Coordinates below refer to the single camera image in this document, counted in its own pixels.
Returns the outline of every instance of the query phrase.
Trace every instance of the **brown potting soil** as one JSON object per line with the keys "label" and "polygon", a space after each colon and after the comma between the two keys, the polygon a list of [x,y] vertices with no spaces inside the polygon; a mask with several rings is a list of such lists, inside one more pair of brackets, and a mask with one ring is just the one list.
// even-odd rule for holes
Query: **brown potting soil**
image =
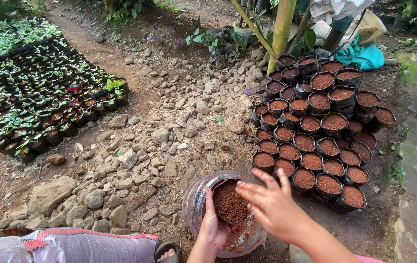
{"label": "brown potting soil", "polygon": [[328,109],[330,107],[329,98],[323,92],[315,92],[309,96],[309,102],[316,108]]}
{"label": "brown potting soil", "polygon": [[213,203],[216,212],[229,223],[246,219],[251,212],[247,209],[247,201],[236,193],[236,182],[230,179],[213,190]]}
{"label": "brown potting soil", "polygon": [[340,62],[332,62],[332,63],[327,63],[325,65],[322,65],[322,71],[330,71],[330,72],[335,72],[337,70],[339,70],[341,67],[343,67],[343,64]]}
{"label": "brown potting soil", "polygon": [[355,140],[364,143],[371,149],[375,148],[377,142],[374,136],[367,132],[360,133],[358,136],[356,136]]}
{"label": "brown potting soil", "polygon": [[352,143],[353,150],[359,154],[363,161],[369,161],[372,158],[372,153],[364,146],[364,143],[354,142]]}
{"label": "brown potting soil", "polygon": [[283,84],[276,81],[272,81],[269,84],[267,84],[267,89],[274,94],[283,89]]}
{"label": "brown potting soil", "polygon": [[322,169],[322,158],[315,152],[305,152],[301,156],[302,165],[311,170]]}
{"label": "brown potting soil", "polygon": [[350,121],[347,125],[349,129],[352,131],[358,132],[363,129],[363,125],[361,125],[359,122]]}
{"label": "brown potting soil", "polygon": [[292,99],[296,98],[296,93],[294,92],[294,87],[285,88],[285,90],[281,92],[281,95],[286,100],[292,100]]}
{"label": "brown potting soil", "polygon": [[348,166],[346,168],[346,174],[357,183],[366,183],[368,181],[366,172],[359,169],[358,167]]}
{"label": "brown potting soil", "polygon": [[342,149],[340,158],[348,165],[359,165],[359,158],[351,150]]}
{"label": "brown potting soil", "polygon": [[259,141],[270,139],[273,136],[273,134],[269,131],[264,131],[262,129],[258,129],[256,132],[256,137]]}
{"label": "brown potting soil", "polygon": [[328,175],[317,176],[317,185],[324,192],[331,193],[331,194],[340,193],[340,183],[337,182],[332,176],[328,176]]}
{"label": "brown potting soil", "polygon": [[299,121],[301,118],[299,118],[298,116],[296,116],[296,115],[293,115],[293,114],[291,114],[291,113],[289,113],[289,112],[283,112],[283,115],[285,115],[285,117],[288,119],[288,120],[292,120],[292,121]]}
{"label": "brown potting soil", "polygon": [[294,131],[290,131],[283,126],[278,126],[276,134],[282,140],[291,140],[293,139]]}
{"label": "brown potting soil", "polygon": [[258,115],[262,115],[262,114],[264,114],[265,112],[267,112],[268,111],[268,107],[267,107],[267,105],[258,105],[257,107],[256,107],[256,113],[258,114]]}
{"label": "brown potting soil", "polygon": [[317,75],[312,81],[311,86],[314,89],[325,89],[326,87],[330,86],[330,84],[334,81],[334,75],[332,74],[320,74]]}
{"label": "brown potting soil", "polygon": [[343,175],[343,166],[339,162],[333,159],[328,159],[324,161],[324,167],[327,172],[334,176],[342,176]]}
{"label": "brown potting soil", "polygon": [[263,152],[268,152],[270,154],[275,154],[278,152],[277,144],[273,141],[261,141],[259,143],[260,150]]}
{"label": "brown potting soil", "polygon": [[294,171],[293,179],[298,186],[303,188],[311,189],[314,185],[314,175],[303,167]]}
{"label": "brown potting soil", "polygon": [[278,119],[275,118],[274,115],[270,114],[270,113],[265,113],[264,115],[262,115],[262,118],[264,119],[264,121],[272,124],[272,125],[276,125],[278,122]]}
{"label": "brown potting soil", "polygon": [[353,94],[353,90],[349,88],[335,88],[333,92],[330,92],[330,99],[343,100],[349,98]]}
{"label": "brown potting soil", "polygon": [[283,158],[288,160],[297,160],[299,158],[299,152],[292,144],[281,144],[278,148],[278,151],[283,156]]}
{"label": "brown potting soil", "polygon": [[275,164],[273,165],[275,171],[278,171],[278,169],[283,168],[283,171],[287,176],[290,176],[293,173],[294,165],[283,158],[278,158],[275,160]]}
{"label": "brown potting soil", "polygon": [[288,102],[284,101],[272,101],[268,104],[272,110],[282,110],[288,106]]}
{"label": "brown potting soil", "polygon": [[376,118],[378,118],[381,122],[384,123],[394,123],[395,119],[392,113],[386,109],[379,109],[376,112]]}
{"label": "brown potting soil", "polygon": [[315,131],[321,126],[321,123],[313,117],[304,117],[300,123],[301,127],[306,131]]}
{"label": "brown potting soil", "polygon": [[294,138],[294,143],[301,150],[312,151],[316,147],[314,145],[314,139],[309,135],[295,134],[293,138]]}
{"label": "brown potting soil", "polygon": [[319,146],[328,155],[337,155],[340,149],[337,148],[332,139],[325,138],[319,141]]}
{"label": "brown potting soil", "polygon": [[308,105],[306,99],[298,98],[290,102],[290,106],[295,110],[305,110]]}
{"label": "brown potting soil", "polygon": [[331,129],[331,130],[339,130],[347,125],[347,120],[337,114],[330,114],[326,116],[322,120],[322,127]]}
{"label": "brown potting soil", "polygon": [[357,186],[354,185],[344,185],[342,191],[343,199],[345,203],[353,207],[363,207],[364,206],[364,196],[363,193],[359,190]]}
{"label": "brown potting soil", "polygon": [[273,158],[270,154],[258,152],[254,155],[253,162],[259,167],[269,167],[273,165]]}
{"label": "brown potting soil", "polygon": [[374,94],[368,92],[359,92],[356,95],[356,99],[360,105],[364,106],[377,106],[379,104],[377,97]]}

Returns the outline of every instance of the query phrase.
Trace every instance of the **dirt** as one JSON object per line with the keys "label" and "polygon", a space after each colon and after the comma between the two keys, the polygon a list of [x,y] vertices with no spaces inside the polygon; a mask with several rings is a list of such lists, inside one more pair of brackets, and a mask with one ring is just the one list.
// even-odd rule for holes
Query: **dirt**
{"label": "dirt", "polygon": [[360,189],[354,185],[344,185],[342,191],[343,199],[345,203],[353,207],[363,207],[364,196]]}
{"label": "dirt", "polygon": [[379,104],[379,99],[377,96],[371,92],[358,92],[356,99],[360,105],[364,106],[377,106]]}
{"label": "dirt", "polygon": [[309,102],[316,108],[326,110],[330,108],[329,98],[324,92],[314,92],[309,96]]}
{"label": "dirt", "polygon": [[340,150],[340,158],[348,165],[359,165],[360,160],[354,152],[348,149]]}
{"label": "dirt", "polygon": [[348,125],[348,121],[339,114],[329,114],[322,120],[323,128],[331,129],[334,131],[341,129],[346,125]]}
{"label": "dirt", "polygon": [[304,117],[300,123],[301,128],[305,131],[316,131],[321,126],[321,122],[314,117]]}
{"label": "dirt", "polygon": [[336,160],[328,159],[324,162],[324,167],[327,170],[327,172],[334,176],[342,176],[343,175],[343,165]]}
{"label": "dirt", "polygon": [[293,179],[299,187],[311,189],[314,186],[314,174],[306,168],[299,167],[294,171]]}
{"label": "dirt", "polygon": [[243,221],[251,214],[246,207],[249,201],[236,193],[237,181],[228,180],[213,190],[215,210],[230,224]]}
{"label": "dirt", "polygon": [[328,155],[335,156],[340,152],[340,149],[335,145],[333,139],[324,138],[320,140],[318,144],[319,146],[321,146],[322,150]]}
{"label": "dirt", "polygon": [[315,152],[306,152],[301,156],[302,165],[311,170],[322,169],[322,157]]}
{"label": "dirt", "polygon": [[311,87],[315,90],[323,90],[335,81],[335,76],[332,73],[323,73],[316,75],[311,80]]}
{"label": "dirt", "polygon": [[283,158],[288,160],[297,160],[300,157],[298,149],[296,149],[296,147],[294,147],[291,143],[280,144],[278,151]]}
{"label": "dirt", "polygon": [[329,175],[317,176],[317,186],[327,193],[340,194],[340,183],[335,178]]}
{"label": "dirt", "polygon": [[348,166],[346,168],[346,174],[357,183],[366,183],[368,181],[368,175],[366,172],[357,166]]}

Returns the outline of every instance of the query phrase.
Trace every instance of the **rock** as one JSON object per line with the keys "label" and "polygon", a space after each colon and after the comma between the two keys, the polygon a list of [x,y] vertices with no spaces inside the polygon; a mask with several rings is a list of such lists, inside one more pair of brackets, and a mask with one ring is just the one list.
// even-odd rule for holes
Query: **rock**
{"label": "rock", "polygon": [[49,156],[48,158],[46,158],[46,162],[55,164],[55,165],[61,165],[65,163],[65,156],[55,153]]}
{"label": "rock", "polygon": [[72,190],[76,187],[75,180],[68,176],[35,186],[26,213],[32,215],[39,212],[49,216],[54,208],[72,195]]}
{"label": "rock", "polygon": [[103,43],[105,41],[103,34],[97,34],[93,39],[98,43]]}
{"label": "rock", "polygon": [[163,187],[166,185],[166,181],[163,178],[155,177],[151,180],[150,185],[153,185],[154,187]]}
{"label": "rock", "polygon": [[85,204],[89,208],[100,208],[103,206],[105,192],[101,189],[95,189],[85,196]]}
{"label": "rock", "polygon": [[109,232],[109,222],[106,219],[95,221],[92,231],[107,233]]}
{"label": "rock", "polygon": [[109,127],[111,129],[122,129],[126,127],[127,118],[129,116],[127,114],[120,114],[114,116],[112,120],[109,122]]}
{"label": "rock", "polygon": [[118,206],[109,216],[112,224],[124,228],[127,225],[127,208],[124,205]]}

